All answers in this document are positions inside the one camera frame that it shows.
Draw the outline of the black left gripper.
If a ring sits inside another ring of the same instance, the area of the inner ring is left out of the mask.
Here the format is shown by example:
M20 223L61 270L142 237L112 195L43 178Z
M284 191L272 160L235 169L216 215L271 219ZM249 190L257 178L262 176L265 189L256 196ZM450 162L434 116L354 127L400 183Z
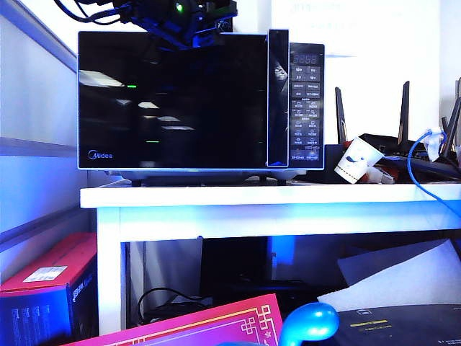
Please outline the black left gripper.
M174 50L216 44L217 27L207 16L205 1L129 1L124 21L150 32ZM183 38L191 38L192 44Z

